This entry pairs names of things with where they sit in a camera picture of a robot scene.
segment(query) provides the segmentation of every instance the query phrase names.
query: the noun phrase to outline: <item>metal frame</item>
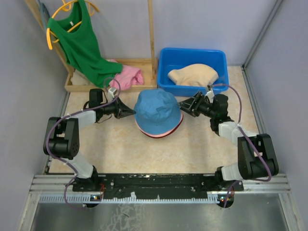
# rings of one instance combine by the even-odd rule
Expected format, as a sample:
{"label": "metal frame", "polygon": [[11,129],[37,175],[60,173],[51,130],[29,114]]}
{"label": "metal frame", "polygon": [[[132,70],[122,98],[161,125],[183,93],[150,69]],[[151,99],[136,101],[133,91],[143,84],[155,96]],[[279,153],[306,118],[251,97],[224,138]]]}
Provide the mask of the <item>metal frame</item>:
{"label": "metal frame", "polygon": [[[257,127],[261,133],[266,132],[265,125],[263,123],[262,116],[259,112],[259,107],[255,97],[253,86],[249,75],[247,73],[247,67],[249,66],[253,56],[255,55],[258,47],[260,46],[266,32],[269,29],[274,17],[277,15],[279,9],[281,8],[283,0],[276,0],[275,5],[268,16],[266,23],[263,25],[250,53],[242,66],[242,73],[247,87],[250,102],[253,108],[253,112],[256,118]],[[60,116],[64,115],[66,105],[68,102],[69,93],[66,94]],[[19,231],[29,231],[34,219],[34,215],[39,202],[43,203],[64,203],[63,201],[63,191],[65,185],[72,178],[71,174],[61,175],[61,174],[50,174],[45,175],[49,171],[51,160],[48,159],[43,175],[35,175],[28,199],[25,205],[24,213],[19,224]],[[244,191],[236,192],[237,194],[267,194],[267,193],[277,193],[279,195],[283,213],[291,231],[303,231],[304,226],[300,218],[296,203],[294,201],[293,195],[291,193],[290,186],[285,174],[278,174],[272,178],[271,182],[256,182],[252,180],[243,181]],[[89,203],[90,198],[94,195],[100,194],[100,192],[73,192],[72,186],[68,188],[67,196],[70,203]],[[219,194],[226,194],[226,192],[212,191],[208,192],[208,200],[183,200],[183,201],[163,201],[157,199],[156,203],[216,203]],[[101,200],[100,203],[150,203],[146,200],[138,200],[133,196],[129,199],[121,200]]]}

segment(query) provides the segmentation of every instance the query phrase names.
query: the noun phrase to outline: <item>blue plastic bin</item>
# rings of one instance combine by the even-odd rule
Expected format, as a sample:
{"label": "blue plastic bin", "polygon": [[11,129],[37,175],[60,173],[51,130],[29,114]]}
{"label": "blue plastic bin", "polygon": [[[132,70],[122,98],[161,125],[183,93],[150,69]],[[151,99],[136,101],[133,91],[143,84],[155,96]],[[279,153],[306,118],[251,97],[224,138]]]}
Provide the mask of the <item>blue plastic bin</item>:
{"label": "blue plastic bin", "polygon": [[[175,96],[192,97],[198,91],[206,93],[205,87],[192,87],[175,85],[168,77],[168,73],[174,69],[181,69],[191,64],[206,64],[218,73],[218,79],[214,84],[229,84],[226,55],[217,50],[197,50],[164,48],[160,52],[158,63],[157,84],[160,88]],[[228,87],[214,87],[214,93],[219,94]]]}

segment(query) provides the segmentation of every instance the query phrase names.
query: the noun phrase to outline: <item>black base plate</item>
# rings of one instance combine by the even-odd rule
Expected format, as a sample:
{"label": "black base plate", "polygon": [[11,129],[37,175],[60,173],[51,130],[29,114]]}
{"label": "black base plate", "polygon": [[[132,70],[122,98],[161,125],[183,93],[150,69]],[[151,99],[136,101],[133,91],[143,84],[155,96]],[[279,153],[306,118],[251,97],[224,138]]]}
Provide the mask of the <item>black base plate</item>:
{"label": "black base plate", "polygon": [[[81,189],[75,184],[73,191],[99,192],[101,183],[105,186],[104,199],[131,197],[132,192],[137,199],[156,199],[158,196],[160,199],[206,199],[208,191],[226,191],[214,174],[104,174],[98,177],[99,184],[95,189]],[[234,190],[243,191],[243,185],[237,184]]]}

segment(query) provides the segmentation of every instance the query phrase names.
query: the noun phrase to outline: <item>wooden shelf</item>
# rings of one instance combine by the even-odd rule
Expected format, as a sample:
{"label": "wooden shelf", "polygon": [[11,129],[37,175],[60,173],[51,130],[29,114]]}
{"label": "wooden shelf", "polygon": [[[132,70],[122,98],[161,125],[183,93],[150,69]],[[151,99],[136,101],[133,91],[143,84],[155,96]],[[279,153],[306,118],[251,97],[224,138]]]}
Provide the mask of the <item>wooden shelf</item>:
{"label": "wooden shelf", "polygon": [[[151,59],[116,59],[116,61],[123,65],[133,66],[140,68],[143,76],[143,85],[133,85],[130,89],[125,90],[126,92],[140,92],[145,89],[155,89],[157,88],[156,81],[156,65],[154,71],[152,70],[152,60]],[[72,85],[71,82],[72,75],[69,74],[66,79],[65,89],[68,92],[88,92],[93,88],[96,88],[95,85]]]}
{"label": "wooden shelf", "polygon": [[[29,9],[33,13],[35,19],[43,28],[43,23],[39,11],[39,5],[36,0],[25,0]],[[154,52],[154,26],[153,26],[153,0],[148,0],[148,15],[149,15],[149,32],[150,32],[150,49],[151,58],[150,59],[115,59],[118,63],[134,66],[140,68],[143,76],[143,85],[133,85],[127,92],[139,92],[145,89],[155,89],[157,88],[156,75],[157,75],[157,59],[155,58]],[[87,92],[90,89],[96,88],[94,85],[72,85],[71,78],[73,76],[74,68],[66,63],[66,58],[64,52],[62,51],[59,44],[54,44],[54,49],[58,53],[62,63],[68,71],[68,76],[65,82],[65,89],[68,92]]]}

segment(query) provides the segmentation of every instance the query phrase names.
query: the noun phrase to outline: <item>metal floor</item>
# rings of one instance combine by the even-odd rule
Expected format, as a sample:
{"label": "metal floor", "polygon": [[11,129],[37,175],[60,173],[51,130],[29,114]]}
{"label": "metal floor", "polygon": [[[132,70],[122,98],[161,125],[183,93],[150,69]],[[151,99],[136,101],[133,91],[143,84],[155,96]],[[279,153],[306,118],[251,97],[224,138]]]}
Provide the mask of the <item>metal floor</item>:
{"label": "metal floor", "polygon": [[101,204],[73,210],[39,204],[32,231],[286,231],[278,194],[239,194],[229,209],[212,204]]}

